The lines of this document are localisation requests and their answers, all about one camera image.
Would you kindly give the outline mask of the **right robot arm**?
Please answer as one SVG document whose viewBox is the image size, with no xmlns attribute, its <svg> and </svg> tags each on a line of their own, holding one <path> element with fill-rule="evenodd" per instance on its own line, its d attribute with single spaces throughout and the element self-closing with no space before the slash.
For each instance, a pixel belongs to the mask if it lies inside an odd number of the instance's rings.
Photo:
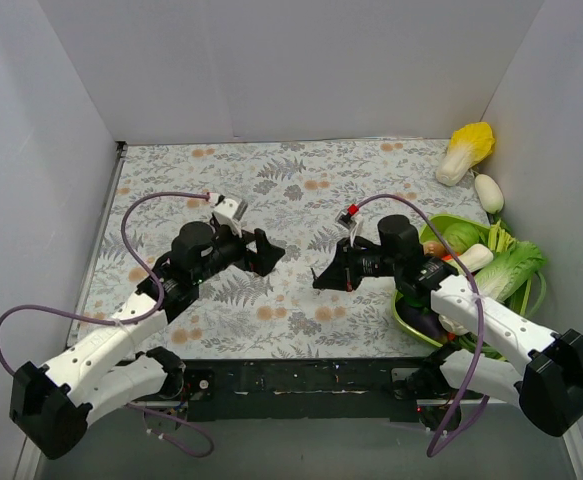
<svg viewBox="0 0 583 480">
<path fill-rule="evenodd" d="M 467 277 L 441 259 L 426 256 L 407 217 L 378 223 L 380 241 L 345 237 L 313 286 L 351 292 L 366 277 L 391 277 L 407 300 L 448 317 L 502 354 L 502 360 L 466 350 L 439 355 L 423 373 L 425 389 L 446 397 L 467 380 L 468 389 L 521 409 L 542 432 L 560 437 L 583 416 L 583 335 L 554 332 L 478 296 Z"/>
</svg>

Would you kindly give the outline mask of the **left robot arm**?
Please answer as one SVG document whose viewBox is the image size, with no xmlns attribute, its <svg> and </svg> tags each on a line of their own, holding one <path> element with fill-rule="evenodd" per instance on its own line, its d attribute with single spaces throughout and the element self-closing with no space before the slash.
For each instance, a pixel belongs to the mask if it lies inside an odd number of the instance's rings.
<svg viewBox="0 0 583 480">
<path fill-rule="evenodd" d="M 204 281 L 230 266 L 264 277 L 284 254 L 261 229 L 235 234 L 227 225 L 185 224 L 109 325 L 41 366 L 27 362 L 15 371 L 11 420 L 47 458 L 58 459 L 127 403 L 176 398 L 185 386 L 184 362 L 164 347 L 142 351 L 140 344 L 191 306 Z"/>
</svg>

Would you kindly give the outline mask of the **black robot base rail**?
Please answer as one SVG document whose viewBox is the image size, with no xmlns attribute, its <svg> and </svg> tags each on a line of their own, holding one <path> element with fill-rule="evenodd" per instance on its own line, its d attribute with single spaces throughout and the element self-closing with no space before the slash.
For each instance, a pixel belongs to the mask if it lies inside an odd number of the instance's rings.
<svg viewBox="0 0 583 480">
<path fill-rule="evenodd" d="M 416 422 L 426 404 L 454 394 L 423 357 L 231 359 L 187 362 L 168 394 L 147 399 L 182 409 L 191 422 L 388 419 Z"/>
</svg>

